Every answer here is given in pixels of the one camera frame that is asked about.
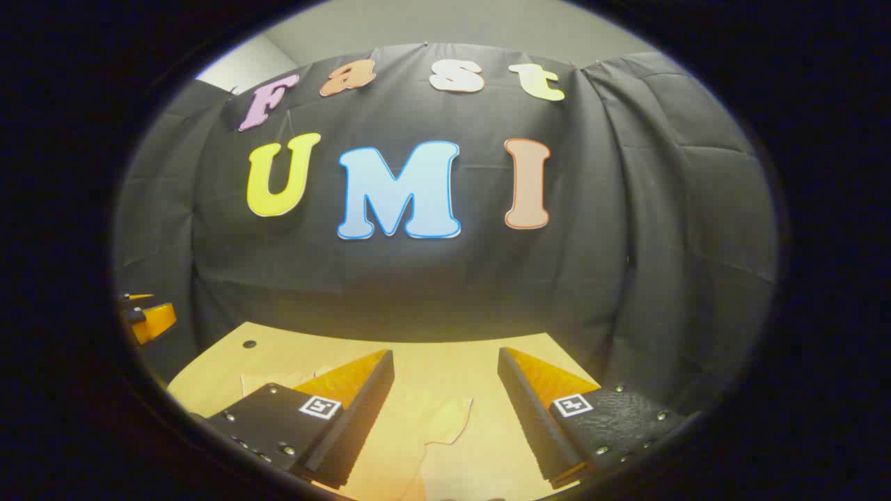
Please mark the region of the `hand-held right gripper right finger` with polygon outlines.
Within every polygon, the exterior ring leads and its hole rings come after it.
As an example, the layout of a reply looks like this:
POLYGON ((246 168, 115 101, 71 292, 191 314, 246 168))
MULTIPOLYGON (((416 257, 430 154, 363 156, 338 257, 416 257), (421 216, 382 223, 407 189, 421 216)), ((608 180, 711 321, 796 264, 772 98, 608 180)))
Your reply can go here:
POLYGON ((690 421, 623 385, 601 388, 510 347, 499 350, 498 375, 554 488, 627 469, 690 421))

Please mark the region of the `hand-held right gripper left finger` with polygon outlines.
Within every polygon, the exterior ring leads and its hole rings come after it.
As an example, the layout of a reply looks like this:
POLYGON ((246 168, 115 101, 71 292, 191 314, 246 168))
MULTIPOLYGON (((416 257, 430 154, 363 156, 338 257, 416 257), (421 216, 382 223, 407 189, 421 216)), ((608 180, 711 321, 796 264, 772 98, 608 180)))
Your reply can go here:
POLYGON ((259 459, 331 488, 347 483, 395 378, 382 349, 288 388, 267 383, 207 419, 259 459))

